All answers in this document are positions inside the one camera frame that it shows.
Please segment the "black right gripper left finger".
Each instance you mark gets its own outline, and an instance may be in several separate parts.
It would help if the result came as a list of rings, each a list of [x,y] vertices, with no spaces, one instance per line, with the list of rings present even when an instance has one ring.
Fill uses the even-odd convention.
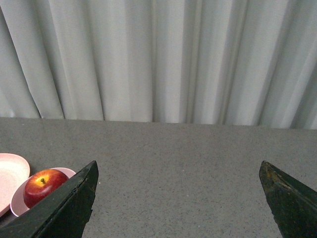
[[[90,162],[33,208],[0,229],[2,238],[80,238],[89,222],[99,170]]]

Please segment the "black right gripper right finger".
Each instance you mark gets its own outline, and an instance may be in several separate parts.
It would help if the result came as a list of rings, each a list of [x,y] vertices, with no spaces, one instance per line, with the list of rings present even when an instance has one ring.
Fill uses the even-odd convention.
[[[273,164],[262,161],[259,178],[284,238],[317,236],[317,192]]]

